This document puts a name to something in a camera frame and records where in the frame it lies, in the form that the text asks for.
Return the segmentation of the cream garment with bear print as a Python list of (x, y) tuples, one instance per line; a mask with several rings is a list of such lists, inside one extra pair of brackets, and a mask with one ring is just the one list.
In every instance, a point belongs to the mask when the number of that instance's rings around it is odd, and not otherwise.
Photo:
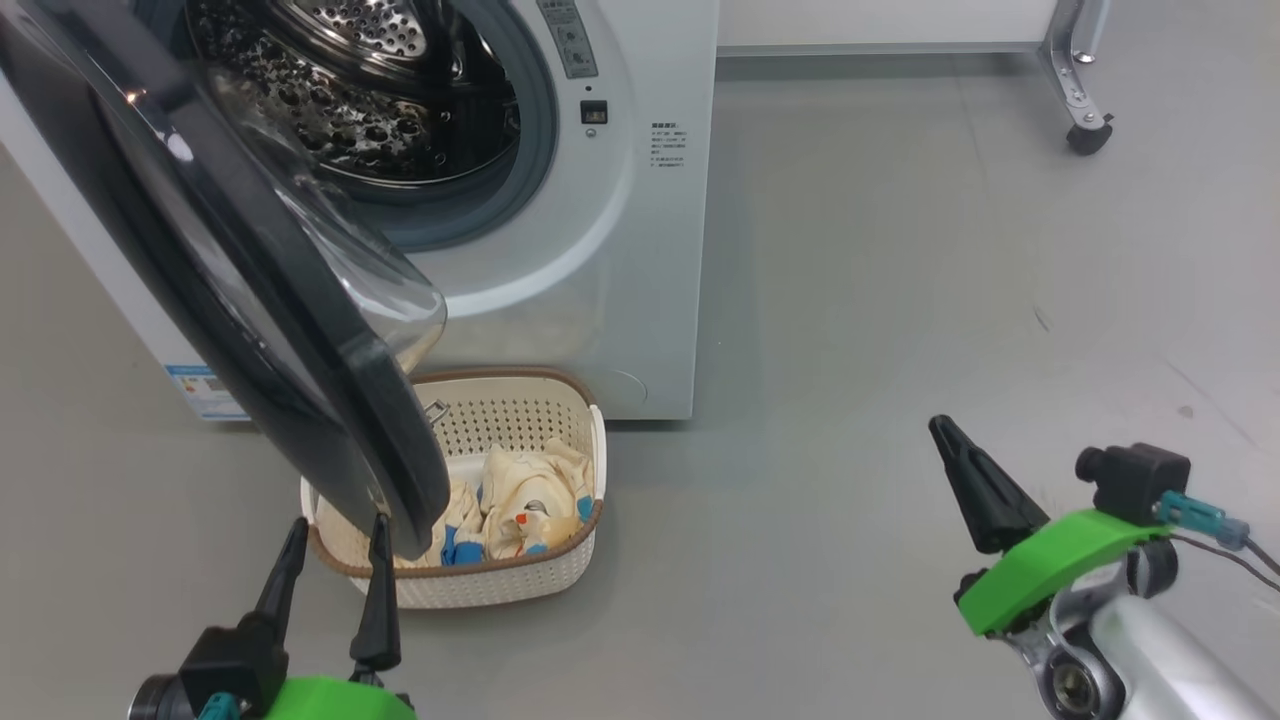
[(486, 560), (543, 553), (567, 542), (590, 518), (595, 462), (558, 437), (540, 451), (493, 445), (477, 501)]

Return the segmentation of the metal partition foot with castor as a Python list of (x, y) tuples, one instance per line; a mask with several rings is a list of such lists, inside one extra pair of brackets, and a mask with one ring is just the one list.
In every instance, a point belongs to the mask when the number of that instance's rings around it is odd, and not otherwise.
[(1096, 155), (1114, 133), (1114, 117), (1100, 110), (1080, 76), (1082, 67), (1097, 60), (1112, 4), (1114, 0), (1055, 0), (1038, 49), (1038, 58), (1071, 118), (1068, 147), (1082, 158)]

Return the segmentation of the white partition panel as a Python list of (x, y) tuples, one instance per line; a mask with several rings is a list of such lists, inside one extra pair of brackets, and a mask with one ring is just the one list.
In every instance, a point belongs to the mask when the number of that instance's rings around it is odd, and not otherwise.
[(719, 56), (1021, 53), (1057, 0), (721, 0)]

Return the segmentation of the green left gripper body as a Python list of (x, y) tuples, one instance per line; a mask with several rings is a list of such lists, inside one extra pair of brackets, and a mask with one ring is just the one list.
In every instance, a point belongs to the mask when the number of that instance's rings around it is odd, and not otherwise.
[(334, 676), (292, 676), (262, 720), (419, 720), (398, 694)]

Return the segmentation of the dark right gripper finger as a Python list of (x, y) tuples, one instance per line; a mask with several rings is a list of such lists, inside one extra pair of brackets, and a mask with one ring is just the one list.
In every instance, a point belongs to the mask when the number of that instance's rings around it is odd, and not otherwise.
[(951, 416), (933, 416), (928, 430), (979, 553), (1006, 553), (1050, 524), (1044, 510)]

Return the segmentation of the white front-load washing machine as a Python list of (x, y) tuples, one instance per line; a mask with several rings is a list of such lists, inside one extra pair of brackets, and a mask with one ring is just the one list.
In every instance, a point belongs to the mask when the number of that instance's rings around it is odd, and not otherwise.
[[(186, 67), (218, 69), (195, 51), (187, 0), (115, 1)], [(344, 190), (445, 296), (449, 320), (428, 369), (549, 366), (581, 380), (609, 419), (686, 419), (721, 0), (576, 3), (599, 76), (567, 78), (548, 29), (559, 143), (532, 204), (498, 232), (402, 249), (305, 150), (320, 178)], [(611, 369), (645, 384), (641, 407), (611, 402)]]

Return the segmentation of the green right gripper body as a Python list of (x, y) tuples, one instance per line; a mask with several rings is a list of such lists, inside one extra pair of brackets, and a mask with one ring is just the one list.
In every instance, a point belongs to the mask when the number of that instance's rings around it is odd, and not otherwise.
[(1097, 509), (1070, 512), (1016, 543), (957, 600), (974, 635), (1006, 632), (1018, 616), (1132, 547), (1171, 534), (1171, 527), (1139, 527)]

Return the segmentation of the black round glass washer door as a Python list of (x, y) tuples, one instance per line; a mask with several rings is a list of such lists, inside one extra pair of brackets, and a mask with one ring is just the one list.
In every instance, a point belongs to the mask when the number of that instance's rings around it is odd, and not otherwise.
[(115, 0), (0, 0), (0, 72), (114, 242), (259, 429), (407, 559), (449, 502), (410, 380), (443, 293), (323, 181), (232, 73)]

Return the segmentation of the blue energy label sticker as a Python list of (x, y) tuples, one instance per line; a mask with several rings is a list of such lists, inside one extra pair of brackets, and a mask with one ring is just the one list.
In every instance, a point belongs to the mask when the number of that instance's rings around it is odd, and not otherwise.
[(165, 370), (191, 409), (206, 421), (248, 421), (250, 415), (206, 365), (166, 364)]

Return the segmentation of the grey warning sticker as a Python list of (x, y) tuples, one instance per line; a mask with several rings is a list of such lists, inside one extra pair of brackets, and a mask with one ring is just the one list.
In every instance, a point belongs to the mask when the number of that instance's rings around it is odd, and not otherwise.
[(570, 79), (599, 76), (595, 54), (576, 0), (535, 0), (553, 37), (558, 58)]

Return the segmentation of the cream perforated laundry basket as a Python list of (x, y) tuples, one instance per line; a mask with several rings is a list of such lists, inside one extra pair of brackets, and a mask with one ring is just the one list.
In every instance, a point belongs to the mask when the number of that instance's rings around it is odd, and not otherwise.
[(543, 553), (456, 568), (397, 569), (402, 609), (471, 609), (513, 603), (568, 589), (586, 571), (607, 488), (605, 423), (584, 384), (545, 368), (498, 368), (419, 375), (413, 389), (428, 410), (452, 483), (477, 491), (493, 445), (540, 451), (553, 437), (595, 462), (590, 518), (567, 542)]

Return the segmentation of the cream garment with blue cuffs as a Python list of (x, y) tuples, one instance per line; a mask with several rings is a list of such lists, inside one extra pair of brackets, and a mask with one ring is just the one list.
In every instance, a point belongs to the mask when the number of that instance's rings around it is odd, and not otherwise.
[(431, 529), (431, 546), (416, 559), (396, 559), (396, 568), (456, 568), (485, 560), (485, 515), (470, 483), (452, 483), (445, 512)]

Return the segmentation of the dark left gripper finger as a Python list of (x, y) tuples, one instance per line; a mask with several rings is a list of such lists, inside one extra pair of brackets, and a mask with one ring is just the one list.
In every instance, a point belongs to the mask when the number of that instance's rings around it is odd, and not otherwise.
[(307, 544), (308, 521), (306, 518), (296, 518), (255, 606), (256, 619), (271, 630), (274, 641), (285, 639), (296, 582), (305, 566)]
[(396, 553), (390, 519), (379, 512), (370, 534), (371, 577), (358, 630), (349, 643), (355, 673), (384, 673), (402, 661), (401, 623), (396, 584)]

